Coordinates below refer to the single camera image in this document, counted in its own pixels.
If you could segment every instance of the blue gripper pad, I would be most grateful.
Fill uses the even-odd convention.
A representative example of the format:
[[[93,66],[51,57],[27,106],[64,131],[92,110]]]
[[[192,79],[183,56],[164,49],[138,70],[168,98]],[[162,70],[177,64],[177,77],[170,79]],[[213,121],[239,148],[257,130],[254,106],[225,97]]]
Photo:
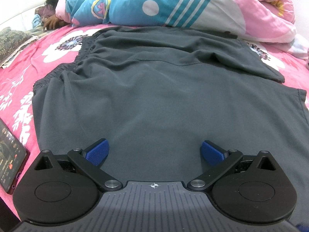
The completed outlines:
[[[227,151],[216,146],[215,144],[209,144],[208,141],[204,141],[200,147],[200,151],[204,159],[211,165],[216,166],[223,161],[227,156]]]
[[[93,165],[100,165],[109,154],[109,142],[107,139],[100,139],[82,152],[82,156]]]
[[[296,226],[301,232],[309,232],[309,225],[308,224],[299,224]]]

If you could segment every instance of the crosshair logo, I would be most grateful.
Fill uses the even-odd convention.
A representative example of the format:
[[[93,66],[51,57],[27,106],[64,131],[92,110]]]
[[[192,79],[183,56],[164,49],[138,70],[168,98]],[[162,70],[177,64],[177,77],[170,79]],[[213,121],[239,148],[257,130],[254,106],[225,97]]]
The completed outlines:
[[[153,184],[151,184],[151,185],[149,185],[149,186],[151,186],[151,187],[153,187],[153,188],[156,188],[156,187],[159,187],[160,185],[158,185],[157,183],[153,183]]]

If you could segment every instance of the pink bedsheet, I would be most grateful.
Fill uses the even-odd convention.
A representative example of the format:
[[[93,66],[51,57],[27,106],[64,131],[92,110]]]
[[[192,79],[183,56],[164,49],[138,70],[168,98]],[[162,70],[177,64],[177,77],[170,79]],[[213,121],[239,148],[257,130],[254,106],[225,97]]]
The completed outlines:
[[[60,63],[72,62],[81,47],[83,36],[93,35],[99,29],[110,26],[63,27],[27,47],[9,68],[0,69],[0,117],[30,152],[24,172],[39,153],[31,105],[33,84]],[[265,48],[259,43],[248,44],[266,64],[285,76],[285,85],[309,90],[306,61],[269,45]],[[12,196],[0,188],[0,197],[17,215]]]

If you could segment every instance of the gray ribbed platform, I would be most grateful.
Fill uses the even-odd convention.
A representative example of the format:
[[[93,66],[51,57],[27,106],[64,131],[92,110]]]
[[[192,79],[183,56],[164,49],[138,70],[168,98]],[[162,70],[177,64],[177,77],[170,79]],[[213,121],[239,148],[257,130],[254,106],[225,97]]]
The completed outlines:
[[[289,222],[251,226],[218,212],[204,193],[181,182],[129,182],[105,193],[87,215],[70,224],[40,227],[22,223],[14,232],[297,232]]]

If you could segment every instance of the comforter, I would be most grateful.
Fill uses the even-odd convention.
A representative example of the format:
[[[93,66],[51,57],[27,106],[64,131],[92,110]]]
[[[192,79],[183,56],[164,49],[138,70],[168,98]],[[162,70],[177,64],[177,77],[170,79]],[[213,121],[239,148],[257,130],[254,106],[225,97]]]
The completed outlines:
[[[296,35],[292,0],[66,0],[65,9],[76,26],[191,27],[272,43]]]

